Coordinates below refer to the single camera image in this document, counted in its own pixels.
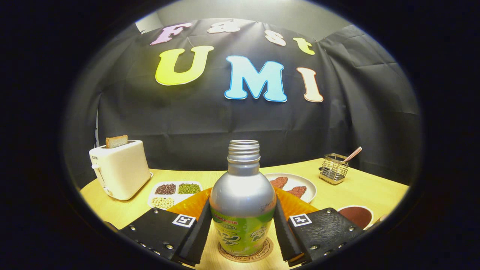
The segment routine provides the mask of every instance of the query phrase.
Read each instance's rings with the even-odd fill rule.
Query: black backdrop
[[[207,32],[212,24],[225,21],[241,30]],[[413,89],[398,63],[364,32],[348,26],[317,42],[255,21],[219,18],[191,23],[172,40],[153,46],[162,29],[139,35],[131,26],[88,64],[66,114],[63,144],[66,164],[80,188],[95,178],[88,150],[95,143],[97,110],[100,145],[106,137],[123,134],[142,140],[154,169],[226,170],[229,140],[257,139],[264,167],[332,152],[348,155],[362,146],[352,167],[405,184],[414,178],[421,129]],[[287,45],[269,42],[265,30],[280,33]],[[315,55],[301,51],[294,37],[310,42]],[[203,45],[214,50],[198,79],[175,86],[156,82],[160,53],[184,48],[175,65],[176,72],[184,72],[192,65],[190,49]],[[246,56],[257,71],[266,61],[281,63],[288,100],[254,99],[250,93],[244,100],[226,99],[229,55]],[[323,102],[304,99],[298,67],[317,73]]]

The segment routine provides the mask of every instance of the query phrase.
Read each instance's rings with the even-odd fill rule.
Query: cutout letter
[[[170,35],[173,34],[174,36],[176,36],[180,34],[180,32],[183,30],[184,27],[190,27],[191,25],[192,23],[185,23],[185,24],[165,27],[163,28],[162,33],[157,37],[157,39],[154,42],[150,43],[150,45],[167,42],[172,39]]]
[[[287,43],[283,40],[283,36],[277,32],[271,30],[265,30],[265,38],[275,44],[280,46],[285,46]]]
[[[185,72],[177,73],[174,71],[175,63],[184,49],[171,49],[160,54],[160,63],[155,72],[155,79],[159,84],[165,86],[182,85],[189,83],[202,75],[205,70],[208,52],[213,50],[212,46],[193,47],[192,67]]]
[[[247,91],[243,90],[243,80],[247,83],[252,96],[259,98],[262,89],[267,84],[264,98],[268,101],[285,102],[287,96],[283,93],[283,65],[274,61],[265,62],[260,72],[257,72],[252,62],[245,56],[230,55],[227,61],[232,65],[230,89],[225,92],[228,99],[246,99]]]
[[[311,102],[322,102],[324,98],[320,95],[315,81],[316,72],[309,68],[297,68],[297,71],[300,72],[305,84],[305,95],[303,97]]]
[[[237,32],[239,31],[240,28],[237,27],[237,25],[233,22],[222,22],[222,23],[216,23],[212,24],[212,28],[208,29],[208,33],[222,33],[222,32]]]
[[[302,50],[304,53],[308,53],[310,55],[315,54],[315,52],[309,48],[312,45],[308,43],[305,39],[301,37],[294,37],[293,40],[295,40],[298,43],[300,50]]]

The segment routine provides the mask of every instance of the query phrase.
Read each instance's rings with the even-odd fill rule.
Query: toast
[[[117,136],[113,138],[105,138],[107,148],[115,148],[128,143],[128,135]]]

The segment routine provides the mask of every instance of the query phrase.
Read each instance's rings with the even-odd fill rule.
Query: beans
[[[152,206],[157,208],[168,209],[174,205],[174,201],[172,198],[158,198],[155,197],[152,199]]]
[[[175,184],[163,184],[156,189],[155,194],[173,194],[175,188]]]
[[[200,192],[200,187],[197,184],[180,184],[179,194],[194,194]]]

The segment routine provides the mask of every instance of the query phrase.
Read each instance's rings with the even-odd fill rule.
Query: silver bottle
[[[258,141],[230,141],[227,160],[228,171],[218,179],[210,195],[215,231],[225,251],[249,256],[263,247],[276,195],[259,172]]]

